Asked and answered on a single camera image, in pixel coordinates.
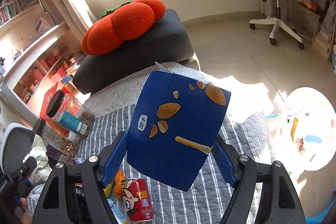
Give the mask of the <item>left operator hand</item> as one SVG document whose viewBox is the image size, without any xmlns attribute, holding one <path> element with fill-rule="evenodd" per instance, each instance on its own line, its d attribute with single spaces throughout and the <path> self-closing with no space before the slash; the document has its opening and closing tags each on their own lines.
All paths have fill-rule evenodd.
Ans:
<svg viewBox="0 0 336 224">
<path fill-rule="evenodd" d="M 23 211 L 21 222 L 23 224 L 31 224 L 31 218 L 28 214 L 26 214 L 27 199 L 26 198 L 20 198 L 19 200 L 21 202 L 21 208 L 22 208 L 22 211 Z"/>
</svg>

